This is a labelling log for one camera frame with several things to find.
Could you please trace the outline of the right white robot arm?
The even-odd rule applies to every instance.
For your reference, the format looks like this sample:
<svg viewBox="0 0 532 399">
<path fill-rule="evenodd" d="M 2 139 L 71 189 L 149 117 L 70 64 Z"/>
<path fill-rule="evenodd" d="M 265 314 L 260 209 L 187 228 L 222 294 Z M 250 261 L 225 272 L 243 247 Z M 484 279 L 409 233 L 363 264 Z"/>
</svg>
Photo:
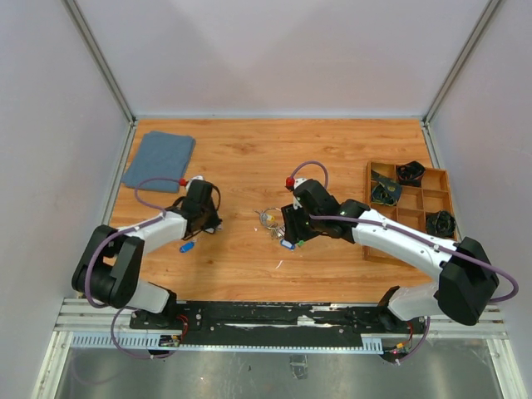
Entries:
<svg viewBox="0 0 532 399">
<path fill-rule="evenodd" d="M 422 233 L 389 219 L 353 199 L 339 203 L 317 180 L 286 180 L 292 204 L 282 208 L 284 238 L 299 244 L 325 236 L 377 249 L 422 271 L 430 283 L 392 287 L 382 297 L 377 324 L 394 333 L 417 317 L 445 315 L 474 326 L 489 304 L 499 279 L 481 244 Z"/>
</svg>

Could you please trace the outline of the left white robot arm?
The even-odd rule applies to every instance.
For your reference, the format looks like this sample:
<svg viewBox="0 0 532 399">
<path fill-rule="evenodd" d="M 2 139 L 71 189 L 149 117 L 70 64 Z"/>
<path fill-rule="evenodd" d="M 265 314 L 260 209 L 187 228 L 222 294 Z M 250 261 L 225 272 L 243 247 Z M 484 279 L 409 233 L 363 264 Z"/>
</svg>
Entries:
<svg viewBox="0 0 532 399">
<path fill-rule="evenodd" d="M 178 318 L 177 296 L 140 277 L 143 256 L 169 243 L 213 234 L 222 224 L 219 188 L 195 176 L 178 180 L 185 195 L 159 213 L 123 228 L 96 227 L 71 278 L 72 288 L 95 308 L 135 308 L 149 313 L 158 327 L 172 327 Z"/>
</svg>

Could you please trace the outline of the large metal keyring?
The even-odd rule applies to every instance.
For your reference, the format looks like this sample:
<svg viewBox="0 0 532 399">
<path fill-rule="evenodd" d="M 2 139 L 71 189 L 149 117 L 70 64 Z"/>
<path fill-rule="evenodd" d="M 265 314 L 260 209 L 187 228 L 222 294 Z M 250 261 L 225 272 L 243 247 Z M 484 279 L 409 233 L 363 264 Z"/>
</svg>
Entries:
<svg viewBox="0 0 532 399">
<path fill-rule="evenodd" d="M 285 235 L 285 224 L 283 222 L 283 215 L 282 211 L 278 207 L 270 207 L 267 209 L 255 209 L 254 213 L 256 213 L 259 217 L 259 222 L 261 225 L 266 228 L 266 230 L 270 233 L 270 236 L 272 239 L 284 239 Z M 275 221 L 273 222 L 267 222 L 264 220 L 265 214 L 271 214 L 275 217 Z"/>
</svg>

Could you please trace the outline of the white tag key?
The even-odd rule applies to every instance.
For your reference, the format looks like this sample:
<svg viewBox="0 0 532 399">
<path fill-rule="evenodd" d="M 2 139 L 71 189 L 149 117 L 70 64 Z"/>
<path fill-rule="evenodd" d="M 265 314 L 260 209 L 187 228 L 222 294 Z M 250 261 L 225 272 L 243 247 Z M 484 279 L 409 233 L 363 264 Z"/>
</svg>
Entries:
<svg viewBox="0 0 532 399">
<path fill-rule="evenodd" d="M 207 233 L 207 234 L 214 234 L 215 232 L 217 231 L 221 231 L 223 229 L 223 225 L 222 224 L 219 224 L 215 227 L 209 227 L 207 229 L 204 229 L 204 232 Z"/>
</svg>

